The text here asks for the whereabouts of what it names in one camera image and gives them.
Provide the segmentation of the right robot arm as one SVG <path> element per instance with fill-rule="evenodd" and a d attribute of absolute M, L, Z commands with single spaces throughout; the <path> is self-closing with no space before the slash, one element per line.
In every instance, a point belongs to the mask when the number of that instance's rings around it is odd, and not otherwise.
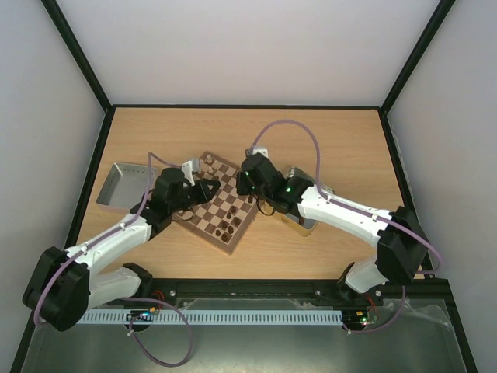
<path fill-rule="evenodd" d="M 284 176 L 260 153 L 245 158 L 237 191 L 264 200 L 277 213 L 348 232 L 376 249 L 371 258 L 351 263 L 337 282 L 339 297 L 350 305 L 385 282 L 411 284 L 428 251 L 426 235 L 408 208 L 375 209 L 327 193 L 308 178 Z"/>

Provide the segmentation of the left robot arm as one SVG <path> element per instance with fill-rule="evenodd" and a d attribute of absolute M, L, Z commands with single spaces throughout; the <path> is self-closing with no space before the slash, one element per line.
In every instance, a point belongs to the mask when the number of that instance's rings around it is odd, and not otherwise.
<path fill-rule="evenodd" d="M 121 221 L 76 246 L 45 250 L 36 264 L 23 304 L 59 331 L 75 325 L 89 310 L 148 289 L 151 275 L 135 264 L 104 274 L 105 267 L 124 253 L 165 230 L 172 216 L 211 201 L 218 180 L 189 180 L 181 169 L 163 169 L 148 183 L 141 201 Z"/>

